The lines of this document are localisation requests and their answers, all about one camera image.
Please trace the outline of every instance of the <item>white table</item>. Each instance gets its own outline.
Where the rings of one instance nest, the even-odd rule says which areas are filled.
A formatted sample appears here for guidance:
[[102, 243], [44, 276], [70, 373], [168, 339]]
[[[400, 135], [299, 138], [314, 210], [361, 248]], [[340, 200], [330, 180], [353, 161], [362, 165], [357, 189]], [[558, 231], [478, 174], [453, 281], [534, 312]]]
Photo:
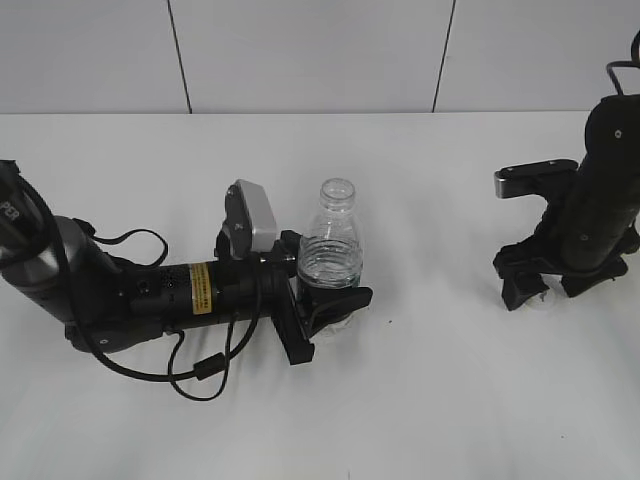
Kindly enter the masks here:
[[[498, 200], [494, 170], [580, 160], [585, 113], [4, 116], [58, 214], [103, 236], [145, 226], [170, 263], [212, 257], [225, 189], [264, 185], [281, 229], [303, 229], [321, 182], [351, 179], [371, 307], [308, 365], [263, 320], [221, 399], [196, 404], [119, 377], [62, 326], [0, 288], [0, 478], [636, 479], [640, 256], [630, 274], [546, 310], [506, 311], [491, 262], [544, 202]], [[111, 250], [139, 261], [158, 247]], [[219, 351], [192, 332], [179, 367]], [[114, 358], [163, 372], [175, 339]], [[188, 383], [196, 393], [217, 380]]]

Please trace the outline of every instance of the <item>cable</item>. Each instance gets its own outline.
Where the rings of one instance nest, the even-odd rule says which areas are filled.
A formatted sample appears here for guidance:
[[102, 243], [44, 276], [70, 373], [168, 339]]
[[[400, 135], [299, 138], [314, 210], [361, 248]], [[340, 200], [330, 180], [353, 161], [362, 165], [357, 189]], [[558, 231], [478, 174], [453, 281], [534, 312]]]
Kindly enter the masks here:
[[640, 63], [636, 63], [631, 60], [619, 60], [617, 62], [611, 62], [607, 64], [607, 74], [613, 82], [616, 93], [618, 95], [624, 95], [622, 85], [620, 85], [620, 80], [618, 80], [616, 73], [613, 71], [614, 68], [640, 68]]
[[614, 68], [640, 68], [640, 31], [636, 33], [636, 36], [631, 42], [631, 60], [621, 60], [607, 64], [607, 75], [609, 75], [609, 78], [616, 89], [616, 93], [618, 95], [624, 95], [622, 85], [620, 85], [620, 80], [618, 80], [618, 76], [613, 71]]
[[249, 323], [249, 327], [247, 327], [247, 331], [244, 333], [242, 339], [238, 342], [233, 350], [231, 350], [231, 358], [235, 358], [244, 347], [247, 346], [249, 340], [253, 336], [253, 333], [256, 331], [256, 327], [258, 326], [258, 320], [260, 319], [260, 311], [262, 310], [262, 278], [258, 273], [258, 268], [256, 264], [259, 264], [260, 259], [257, 255], [253, 255], [250, 258], [251, 262], [251, 271], [253, 273], [253, 280], [256, 284], [256, 306], [251, 317], [251, 322]]
[[173, 347], [171, 352], [171, 356], [169, 357], [169, 364], [167, 365], [167, 376], [169, 377], [169, 382], [173, 389], [184, 398], [188, 398], [189, 400], [193, 400], [194, 402], [209, 402], [211, 400], [215, 400], [218, 398], [222, 392], [224, 392], [225, 387], [227, 386], [227, 379], [229, 378], [229, 367], [231, 364], [231, 338], [233, 337], [233, 326], [235, 325], [236, 320], [235, 317], [231, 319], [229, 322], [229, 326], [227, 327], [227, 339], [224, 343], [224, 370], [222, 374], [222, 381], [220, 382], [220, 387], [218, 387], [218, 391], [211, 395], [210, 397], [196, 397], [195, 395], [191, 395], [190, 393], [185, 392], [176, 380], [176, 377], [173, 375], [173, 363], [176, 359], [176, 355], [178, 354], [178, 350], [184, 343], [185, 334], [182, 330], [176, 330], [175, 333], [180, 337], [178, 342]]
[[167, 377], [169, 377], [169, 382], [173, 389], [181, 396], [188, 398], [189, 400], [193, 400], [195, 402], [209, 402], [211, 400], [215, 400], [218, 398], [222, 392], [224, 392], [225, 387], [227, 386], [227, 379], [229, 378], [229, 369], [231, 367], [231, 360], [235, 358], [244, 347], [246, 347], [249, 340], [253, 336], [253, 333], [256, 330], [256, 326], [258, 325], [258, 320], [260, 318], [260, 311], [262, 310], [262, 280], [260, 278], [260, 274], [258, 272], [258, 268], [256, 264], [260, 262], [257, 256], [252, 256], [250, 258], [251, 269], [253, 273], [253, 279], [255, 282], [256, 289], [256, 304], [253, 310], [253, 314], [251, 316], [251, 323], [247, 328], [247, 331], [243, 335], [242, 339], [238, 342], [238, 344], [231, 350], [231, 339], [233, 337], [233, 327], [236, 322], [236, 317], [233, 316], [231, 321], [229, 322], [229, 326], [227, 327], [227, 339], [224, 345], [224, 370], [222, 375], [222, 381], [220, 382], [220, 387], [218, 391], [209, 397], [196, 397], [195, 395], [191, 395], [190, 393], [183, 390], [180, 385], [178, 385], [178, 378], [173, 374], [173, 364], [176, 359], [176, 355], [182, 347], [182, 344], [185, 340], [185, 333], [183, 330], [176, 330], [175, 333], [179, 336], [177, 343], [173, 347], [171, 351], [171, 356], [169, 357], [169, 363], [167, 364]]
[[[42, 215], [43, 221], [45, 223], [45, 229], [51, 236], [51, 248], [56, 258], [56, 262], [58, 263], [59, 275], [63, 282], [63, 286], [67, 290], [67, 294], [69, 297], [69, 308], [71, 309], [71, 314], [76, 321], [78, 332], [82, 336], [82, 339], [87, 345], [89, 351], [93, 354], [96, 360], [102, 363], [105, 367], [116, 373], [119, 373], [120, 375], [124, 375], [125, 377], [135, 378], [137, 380], [143, 380], [147, 382], [170, 382], [170, 379], [167, 375], [144, 373], [137, 370], [132, 370], [127, 367], [123, 367], [122, 365], [111, 360], [102, 352], [96, 341], [93, 339], [93, 337], [91, 337], [91, 334], [84, 324], [84, 318], [82, 317], [82, 315], [80, 315], [80, 312], [78, 310], [78, 302], [76, 298], [76, 290], [73, 284], [73, 277], [71, 275], [71, 268], [69, 266], [69, 261], [67, 260], [64, 243], [62, 241], [60, 230], [58, 229], [55, 217], [53, 216], [53, 213], [51, 213], [49, 206], [36, 191], [36, 189], [29, 184], [29, 182], [27, 182], [22, 177], [18, 177], [18, 182], [20, 187], [24, 189], [29, 198], [31, 198], [31, 201], [33, 201], [36, 208], [40, 211], [40, 214]], [[191, 370], [188, 372], [176, 373], [172, 375], [172, 379], [174, 381], [187, 380], [189, 378], [194, 378], [195, 376], [195, 371]]]
[[640, 31], [631, 42], [631, 61], [640, 64]]

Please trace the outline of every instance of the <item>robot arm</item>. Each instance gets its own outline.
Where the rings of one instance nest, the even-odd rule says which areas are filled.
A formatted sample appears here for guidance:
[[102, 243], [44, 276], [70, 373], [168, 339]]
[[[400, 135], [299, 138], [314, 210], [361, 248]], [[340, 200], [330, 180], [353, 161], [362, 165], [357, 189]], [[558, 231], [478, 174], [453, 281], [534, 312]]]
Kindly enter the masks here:
[[[117, 373], [152, 382], [176, 382], [228, 373], [258, 319], [270, 316], [292, 365], [310, 362], [311, 337], [325, 326], [369, 305], [366, 287], [314, 289], [296, 278], [300, 236], [277, 229], [264, 189], [238, 180], [225, 199], [226, 219], [216, 242], [217, 260], [160, 266], [111, 256], [87, 222], [54, 217], [14, 162], [0, 162], [0, 270], [3, 278], [64, 324], [65, 336]], [[189, 372], [147, 374], [105, 355], [184, 330], [251, 319], [238, 345], [194, 365]]]

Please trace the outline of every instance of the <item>plastic water bottle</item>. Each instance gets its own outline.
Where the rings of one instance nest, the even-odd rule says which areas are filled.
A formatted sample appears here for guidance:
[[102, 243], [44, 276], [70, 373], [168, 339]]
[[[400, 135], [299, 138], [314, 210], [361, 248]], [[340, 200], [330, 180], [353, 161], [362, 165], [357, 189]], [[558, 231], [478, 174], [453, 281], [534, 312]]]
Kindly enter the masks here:
[[319, 288], [357, 287], [362, 272], [362, 246], [353, 212], [356, 189], [349, 180], [322, 184], [316, 215], [300, 241], [298, 276]]

